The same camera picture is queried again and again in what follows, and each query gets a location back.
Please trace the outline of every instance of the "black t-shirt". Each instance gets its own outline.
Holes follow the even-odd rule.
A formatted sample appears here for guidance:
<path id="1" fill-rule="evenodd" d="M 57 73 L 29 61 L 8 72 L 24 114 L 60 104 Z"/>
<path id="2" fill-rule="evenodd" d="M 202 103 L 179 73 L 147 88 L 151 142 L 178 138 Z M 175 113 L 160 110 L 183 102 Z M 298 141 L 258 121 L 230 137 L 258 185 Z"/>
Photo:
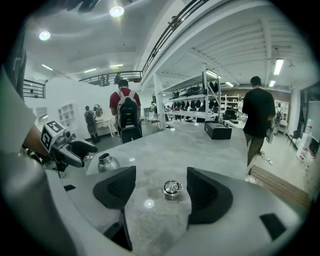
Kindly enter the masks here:
<path id="1" fill-rule="evenodd" d="M 264 138 L 268 117 L 276 115 L 274 98 L 261 88 L 253 89 L 244 97 L 242 112 L 248 115 L 243 131 L 253 137 Z"/>

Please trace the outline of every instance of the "red shirt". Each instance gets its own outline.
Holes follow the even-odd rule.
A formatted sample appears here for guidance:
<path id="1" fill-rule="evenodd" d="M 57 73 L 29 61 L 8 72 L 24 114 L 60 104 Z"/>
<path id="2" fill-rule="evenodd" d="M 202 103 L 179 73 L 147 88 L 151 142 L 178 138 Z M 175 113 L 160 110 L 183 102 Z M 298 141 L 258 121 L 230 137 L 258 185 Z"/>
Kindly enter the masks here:
<path id="1" fill-rule="evenodd" d="M 126 88 L 126 87 L 121 88 L 121 91 L 122 91 L 124 96 L 129 96 L 129 94 L 131 92 L 131 90 L 129 88 Z M 115 91 L 114 93 L 111 94 L 111 96 L 110 96 L 110 108 L 117 109 L 118 103 L 120 101 L 120 96 L 119 96 L 118 92 Z M 137 103 L 137 105 L 140 107 L 141 103 L 140 103 L 139 95 L 137 93 L 135 93 L 133 98 L 135 99 L 135 102 Z"/>

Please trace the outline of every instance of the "black case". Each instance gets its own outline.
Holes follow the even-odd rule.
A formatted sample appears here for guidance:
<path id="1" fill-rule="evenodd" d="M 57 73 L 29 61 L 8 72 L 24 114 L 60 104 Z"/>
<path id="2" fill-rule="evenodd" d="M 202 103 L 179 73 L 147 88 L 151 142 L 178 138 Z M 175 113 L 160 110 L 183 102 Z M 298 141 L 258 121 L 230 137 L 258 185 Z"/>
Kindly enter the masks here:
<path id="1" fill-rule="evenodd" d="M 218 121 L 206 121 L 204 130 L 211 140 L 230 140 L 232 128 L 225 126 Z"/>

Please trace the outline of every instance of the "railing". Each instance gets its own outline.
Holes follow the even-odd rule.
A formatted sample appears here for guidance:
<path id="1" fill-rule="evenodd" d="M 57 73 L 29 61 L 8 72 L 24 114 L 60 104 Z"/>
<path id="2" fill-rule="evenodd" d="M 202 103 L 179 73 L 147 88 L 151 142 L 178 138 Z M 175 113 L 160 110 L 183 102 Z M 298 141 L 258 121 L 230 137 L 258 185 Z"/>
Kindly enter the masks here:
<path id="1" fill-rule="evenodd" d="M 46 84 L 23 79 L 23 97 L 46 98 Z"/>
<path id="2" fill-rule="evenodd" d="M 95 86 L 105 87 L 114 85 L 115 79 L 118 78 L 127 80 L 128 82 L 135 82 L 139 83 L 142 78 L 141 71 L 123 71 L 123 72 L 113 72 L 113 73 L 106 73 L 106 74 L 99 74 L 95 76 L 91 76 L 85 79 L 79 80 L 79 82 L 89 83 Z"/>
<path id="3" fill-rule="evenodd" d="M 153 47 L 148 59 L 146 60 L 146 63 L 144 64 L 142 69 L 142 75 L 146 73 L 148 67 L 156 57 L 161 47 L 168 40 L 171 34 L 177 29 L 177 27 L 179 27 L 182 24 L 182 22 L 184 22 L 194 11 L 196 11 L 198 8 L 200 8 L 208 1 L 209 0 L 192 0 L 190 3 L 188 3 L 188 5 L 186 5 L 183 8 L 182 11 L 179 12 L 179 14 L 171 22 L 169 22 L 169 26 L 162 33 L 159 40 Z"/>

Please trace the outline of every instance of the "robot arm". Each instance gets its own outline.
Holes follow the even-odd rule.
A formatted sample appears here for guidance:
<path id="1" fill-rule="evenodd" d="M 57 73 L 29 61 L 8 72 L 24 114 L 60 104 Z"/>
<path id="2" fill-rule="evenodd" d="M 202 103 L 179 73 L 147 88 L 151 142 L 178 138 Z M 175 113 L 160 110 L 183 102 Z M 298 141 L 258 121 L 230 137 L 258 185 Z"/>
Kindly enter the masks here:
<path id="1" fill-rule="evenodd" d="M 70 131 L 57 121 L 48 122 L 43 126 L 40 141 L 61 172 L 68 165 L 84 167 L 85 156 L 98 151 L 91 143 L 73 138 Z"/>

